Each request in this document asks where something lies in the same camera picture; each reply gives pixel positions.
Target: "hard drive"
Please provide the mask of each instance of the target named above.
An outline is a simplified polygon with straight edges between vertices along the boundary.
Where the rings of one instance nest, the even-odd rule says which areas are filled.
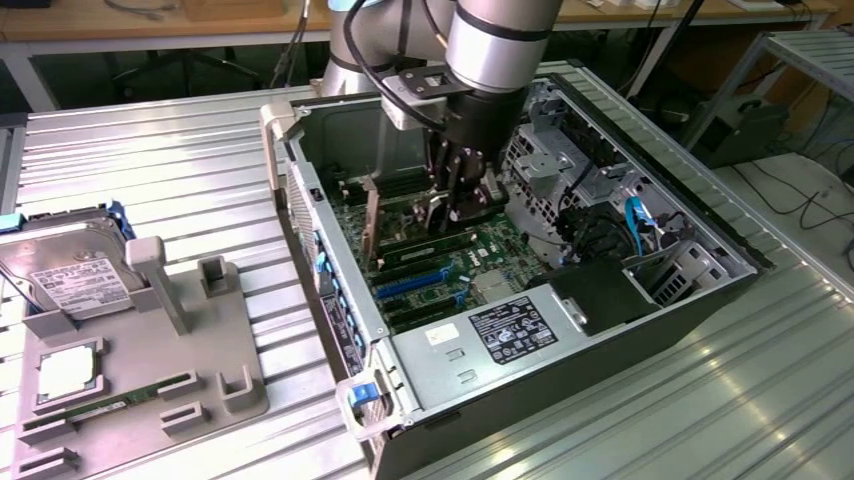
[[[111,206],[30,217],[7,230],[0,272],[35,312],[61,309],[83,320],[130,307],[145,281],[123,262],[131,230]]]

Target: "cardboard box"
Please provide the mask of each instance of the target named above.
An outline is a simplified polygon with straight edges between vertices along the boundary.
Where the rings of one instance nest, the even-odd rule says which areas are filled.
[[[282,0],[182,0],[192,21],[277,17],[284,14]]]

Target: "green circuit board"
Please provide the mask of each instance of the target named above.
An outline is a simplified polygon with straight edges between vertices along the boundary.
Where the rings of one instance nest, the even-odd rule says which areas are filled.
[[[482,223],[444,236],[428,235],[404,214],[408,203],[392,199],[382,205],[378,251],[382,262],[365,262],[361,251],[364,205],[333,206],[338,225],[352,248],[358,268],[374,295],[385,323],[394,333],[428,324],[448,315],[485,305],[494,294],[520,292],[528,280],[546,271],[521,232],[502,213]],[[381,288],[402,284],[424,275],[446,272],[445,280],[377,299]],[[480,279],[492,279],[498,290],[492,295],[477,288]]]

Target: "hard drive label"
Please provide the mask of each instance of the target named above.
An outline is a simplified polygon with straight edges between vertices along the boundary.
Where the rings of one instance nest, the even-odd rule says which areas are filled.
[[[528,297],[484,310],[468,319],[489,351],[492,361],[500,365],[557,341]]]
[[[65,313],[102,307],[129,298],[106,258],[33,272],[30,276]]]

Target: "black chair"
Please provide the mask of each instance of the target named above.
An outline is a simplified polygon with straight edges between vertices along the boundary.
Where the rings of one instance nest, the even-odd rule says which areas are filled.
[[[145,52],[148,55],[148,60],[145,61],[145,63],[123,72],[118,72],[119,67],[114,53],[105,53],[103,59],[106,61],[106,67],[109,69],[110,81],[115,95],[121,98],[129,99],[133,95],[133,89],[127,85],[127,82],[138,76],[154,72],[157,71],[157,69],[177,62],[180,62],[181,64],[184,95],[188,97],[193,94],[192,75],[193,67],[197,63],[209,65],[210,67],[224,72],[245,77],[250,81],[252,90],[258,90],[262,88],[264,80],[261,79],[260,75],[248,68],[237,65],[234,49],[232,47],[225,47],[224,59],[216,58],[202,53],[206,50],[210,49],[178,49],[169,50],[162,54],[157,53],[157,51],[154,50],[148,50]]]

